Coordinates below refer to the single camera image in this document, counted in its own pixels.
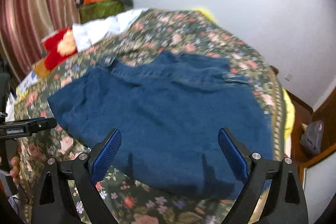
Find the wall outlet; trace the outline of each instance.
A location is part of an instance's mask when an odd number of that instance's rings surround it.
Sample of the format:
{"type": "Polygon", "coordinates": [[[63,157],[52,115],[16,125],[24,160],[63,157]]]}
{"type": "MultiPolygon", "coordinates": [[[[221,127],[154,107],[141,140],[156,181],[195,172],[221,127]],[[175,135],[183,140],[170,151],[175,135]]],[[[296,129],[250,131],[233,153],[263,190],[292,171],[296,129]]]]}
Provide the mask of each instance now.
{"type": "Polygon", "coordinates": [[[285,79],[287,80],[287,81],[290,81],[291,79],[292,79],[292,75],[291,74],[288,74],[286,77],[285,77],[285,79]]]}

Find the human hand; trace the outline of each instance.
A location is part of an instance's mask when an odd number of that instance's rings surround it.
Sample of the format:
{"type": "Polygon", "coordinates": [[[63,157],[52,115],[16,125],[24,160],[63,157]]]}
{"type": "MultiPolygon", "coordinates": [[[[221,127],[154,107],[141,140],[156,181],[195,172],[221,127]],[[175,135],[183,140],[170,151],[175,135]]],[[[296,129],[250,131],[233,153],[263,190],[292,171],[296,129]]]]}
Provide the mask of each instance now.
{"type": "MultiPolygon", "coordinates": [[[[19,153],[22,152],[21,146],[17,147],[17,151],[19,153]]],[[[13,181],[15,183],[19,183],[20,182],[20,177],[19,177],[19,173],[20,173],[20,158],[18,156],[13,157],[11,159],[11,164],[12,164],[13,168],[12,168],[12,170],[9,173],[12,176],[13,181]]]]}

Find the baseboard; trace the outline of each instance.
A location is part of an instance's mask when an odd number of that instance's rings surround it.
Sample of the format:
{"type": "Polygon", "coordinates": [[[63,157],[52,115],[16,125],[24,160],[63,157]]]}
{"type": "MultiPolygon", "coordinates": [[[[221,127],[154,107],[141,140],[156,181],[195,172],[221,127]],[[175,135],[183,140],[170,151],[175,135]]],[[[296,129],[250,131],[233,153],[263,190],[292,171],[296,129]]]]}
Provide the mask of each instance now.
{"type": "Polygon", "coordinates": [[[299,105],[303,106],[305,109],[307,109],[309,111],[309,113],[312,115],[314,113],[313,108],[309,105],[307,105],[304,101],[302,101],[300,98],[296,97],[293,93],[289,92],[287,90],[287,93],[289,95],[289,98],[291,98],[291,100],[297,102],[299,105]]]}

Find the red cloth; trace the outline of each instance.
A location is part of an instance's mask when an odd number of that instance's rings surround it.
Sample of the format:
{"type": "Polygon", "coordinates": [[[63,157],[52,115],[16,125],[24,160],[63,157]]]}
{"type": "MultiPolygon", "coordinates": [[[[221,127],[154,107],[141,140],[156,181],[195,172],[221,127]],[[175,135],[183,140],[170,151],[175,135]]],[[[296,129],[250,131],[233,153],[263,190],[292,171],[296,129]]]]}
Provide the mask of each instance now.
{"type": "Polygon", "coordinates": [[[57,52],[57,46],[63,40],[63,37],[68,30],[72,30],[72,28],[64,28],[59,30],[58,33],[46,39],[43,43],[45,49],[49,52],[44,60],[44,65],[48,70],[53,70],[56,66],[63,63],[63,61],[68,57],[78,53],[77,49],[73,53],[64,56],[57,52]]]}

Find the floral bedspread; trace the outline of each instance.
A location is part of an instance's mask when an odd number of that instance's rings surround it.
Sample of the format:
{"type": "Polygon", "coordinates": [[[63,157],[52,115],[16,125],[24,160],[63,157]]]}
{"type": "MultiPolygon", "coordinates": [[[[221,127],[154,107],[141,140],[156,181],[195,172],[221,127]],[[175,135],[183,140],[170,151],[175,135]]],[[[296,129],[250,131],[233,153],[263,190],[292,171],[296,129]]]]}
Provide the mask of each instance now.
{"type": "MultiPolygon", "coordinates": [[[[283,157],[286,114],[281,86],[274,73],[256,50],[200,12],[148,10],[128,32],[72,56],[47,79],[31,87],[26,99],[16,105],[15,118],[52,117],[48,97],[81,77],[103,54],[117,55],[126,64],[136,66],[151,62],[162,49],[172,53],[193,52],[229,58],[231,71],[250,79],[251,90],[260,107],[265,113],[272,114],[273,155],[277,160],[283,157]]],[[[46,160],[50,157],[59,161],[71,160],[89,149],[73,140],[59,125],[50,132],[40,132],[19,141],[22,147],[21,179],[30,198],[25,217],[30,223],[31,189],[38,182],[46,160]]],[[[81,220],[90,223],[74,182],[69,181],[69,186],[81,220]]],[[[125,176],[113,167],[96,188],[120,224],[221,223],[234,203],[233,200],[191,199],[165,193],[125,176]]],[[[260,203],[264,200],[265,195],[261,196],[260,203]]],[[[259,215],[256,210],[251,222],[259,215]]]]}

